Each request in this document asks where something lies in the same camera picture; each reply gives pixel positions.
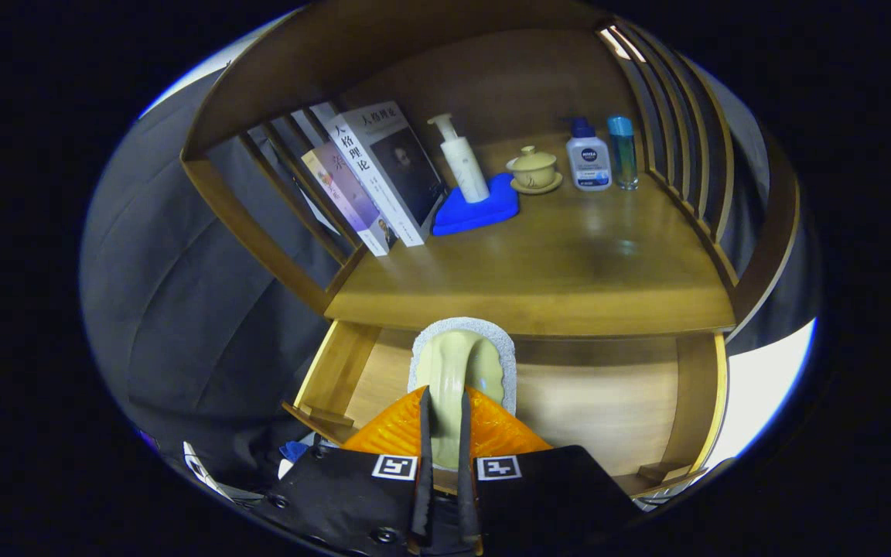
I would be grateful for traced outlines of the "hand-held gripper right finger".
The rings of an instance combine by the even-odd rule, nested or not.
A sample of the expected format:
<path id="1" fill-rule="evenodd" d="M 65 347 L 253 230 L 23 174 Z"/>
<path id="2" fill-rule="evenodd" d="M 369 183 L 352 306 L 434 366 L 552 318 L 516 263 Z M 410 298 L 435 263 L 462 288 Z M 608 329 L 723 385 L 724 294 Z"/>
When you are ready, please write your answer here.
<path id="1" fill-rule="evenodd" d="M 552 447 L 474 388 L 461 408 L 459 531 L 478 556 L 598 556 L 639 521 L 583 447 Z"/>

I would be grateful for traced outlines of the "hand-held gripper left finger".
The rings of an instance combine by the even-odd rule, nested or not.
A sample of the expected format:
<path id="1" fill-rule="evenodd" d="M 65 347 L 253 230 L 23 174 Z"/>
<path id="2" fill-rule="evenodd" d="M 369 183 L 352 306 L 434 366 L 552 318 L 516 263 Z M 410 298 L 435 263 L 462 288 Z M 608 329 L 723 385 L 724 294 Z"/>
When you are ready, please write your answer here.
<path id="1" fill-rule="evenodd" d="M 263 497 L 263 519 L 326 556 L 415 556 L 430 536 L 430 394 L 420 387 L 396 406 L 411 420 L 402 454 L 316 445 Z"/>

